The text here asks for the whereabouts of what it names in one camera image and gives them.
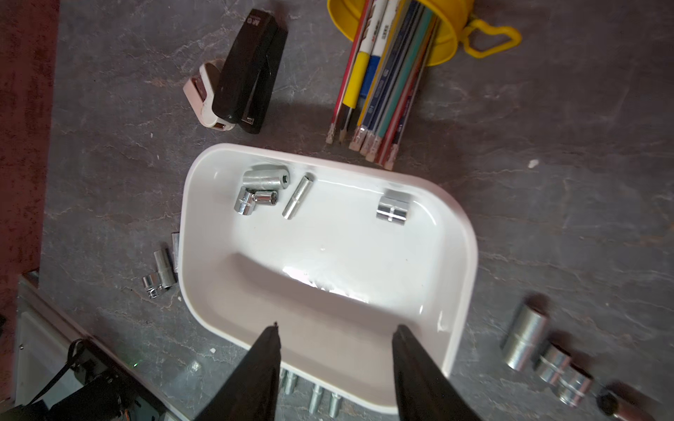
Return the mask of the white plastic storage box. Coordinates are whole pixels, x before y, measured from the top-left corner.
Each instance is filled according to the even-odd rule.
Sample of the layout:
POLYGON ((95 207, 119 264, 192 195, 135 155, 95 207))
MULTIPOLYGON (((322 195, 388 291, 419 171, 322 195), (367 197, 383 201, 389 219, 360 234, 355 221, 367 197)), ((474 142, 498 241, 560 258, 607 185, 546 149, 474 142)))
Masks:
POLYGON ((277 324, 282 365, 362 407, 394 414, 391 339, 410 328, 450 375, 477 275, 465 211, 438 185, 309 156, 219 144, 184 184, 178 276, 193 317, 244 348, 277 324), (278 191, 243 174, 286 167, 278 191), (407 222, 377 219, 387 189, 407 222))

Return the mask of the bundle of coloured pencils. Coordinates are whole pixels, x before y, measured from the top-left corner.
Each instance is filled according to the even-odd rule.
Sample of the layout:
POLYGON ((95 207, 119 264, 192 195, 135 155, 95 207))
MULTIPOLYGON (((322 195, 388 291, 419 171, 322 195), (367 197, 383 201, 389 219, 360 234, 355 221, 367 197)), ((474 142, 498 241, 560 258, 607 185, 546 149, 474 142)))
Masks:
POLYGON ((326 141, 394 167, 439 22, 418 1, 331 1, 352 42, 326 141))

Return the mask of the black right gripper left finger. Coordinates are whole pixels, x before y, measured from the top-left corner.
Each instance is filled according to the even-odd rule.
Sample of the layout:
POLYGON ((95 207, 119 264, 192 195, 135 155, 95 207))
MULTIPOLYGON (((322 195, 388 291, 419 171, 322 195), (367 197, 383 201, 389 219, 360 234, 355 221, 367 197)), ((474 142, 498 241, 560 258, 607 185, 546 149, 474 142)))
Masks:
POLYGON ((197 420, 273 420, 281 369, 278 325, 266 327, 197 420))

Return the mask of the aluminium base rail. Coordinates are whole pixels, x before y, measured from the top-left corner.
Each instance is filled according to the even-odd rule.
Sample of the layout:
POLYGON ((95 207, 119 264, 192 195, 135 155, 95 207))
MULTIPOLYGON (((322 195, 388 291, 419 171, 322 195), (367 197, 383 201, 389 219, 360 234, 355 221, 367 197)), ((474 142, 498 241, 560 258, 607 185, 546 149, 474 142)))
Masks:
POLYGON ((3 419, 184 420, 98 339, 43 298, 34 272, 19 278, 10 407, 3 419))

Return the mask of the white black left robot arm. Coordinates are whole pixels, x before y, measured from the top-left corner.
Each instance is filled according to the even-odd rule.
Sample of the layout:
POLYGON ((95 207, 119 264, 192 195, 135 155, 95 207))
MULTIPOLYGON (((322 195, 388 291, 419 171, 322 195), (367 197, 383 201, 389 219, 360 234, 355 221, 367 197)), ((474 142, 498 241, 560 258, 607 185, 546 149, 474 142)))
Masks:
POLYGON ((3 420, 164 420, 167 406, 91 340, 68 348, 64 366, 33 399, 3 412, 3 420), (73 374, 82 387, 48 405, 47 393, 73 374))

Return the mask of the short chrome socket end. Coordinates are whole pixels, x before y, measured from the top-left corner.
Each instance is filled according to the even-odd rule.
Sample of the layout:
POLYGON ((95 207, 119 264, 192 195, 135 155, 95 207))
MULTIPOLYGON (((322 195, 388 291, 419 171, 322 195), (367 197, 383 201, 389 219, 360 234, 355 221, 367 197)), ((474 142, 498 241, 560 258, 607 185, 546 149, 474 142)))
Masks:
POLYGON ((576 408, 586 397, 592 385, 593 377, 591 375, 581 368, 570 365, 559 379, 555 395, 560 402, 576 408))

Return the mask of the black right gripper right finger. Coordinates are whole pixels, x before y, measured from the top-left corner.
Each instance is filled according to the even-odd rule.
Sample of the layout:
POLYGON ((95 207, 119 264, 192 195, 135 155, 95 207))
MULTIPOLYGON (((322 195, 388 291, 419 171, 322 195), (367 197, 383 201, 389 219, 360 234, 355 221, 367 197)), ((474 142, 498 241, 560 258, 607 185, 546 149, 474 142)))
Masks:
POLYGON ((478 420, 410 328, 392 337, 393 375, 402 420, 478 420))

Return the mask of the large chrome socket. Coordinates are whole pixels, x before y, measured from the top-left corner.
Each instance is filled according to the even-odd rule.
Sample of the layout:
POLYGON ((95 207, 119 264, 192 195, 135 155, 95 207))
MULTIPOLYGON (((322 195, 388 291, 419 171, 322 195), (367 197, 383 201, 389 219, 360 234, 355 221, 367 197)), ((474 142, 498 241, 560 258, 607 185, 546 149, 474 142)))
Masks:
POLYGON ((251 168, 242 177, 242 186, 253 191, 278 191, 286 189, 290 182, 289 170, 279 166, 251 168))

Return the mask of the short chrome socket row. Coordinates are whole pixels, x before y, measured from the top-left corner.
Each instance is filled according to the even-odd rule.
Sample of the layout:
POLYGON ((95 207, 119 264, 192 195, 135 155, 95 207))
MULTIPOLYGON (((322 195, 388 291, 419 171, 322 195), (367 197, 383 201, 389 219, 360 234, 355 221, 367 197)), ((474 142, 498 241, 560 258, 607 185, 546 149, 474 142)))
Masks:
POLYGON ((571 363, 571 356, 556 344, 549 343, 535 365, 535 374, 546 384, 557 384, 571 363))

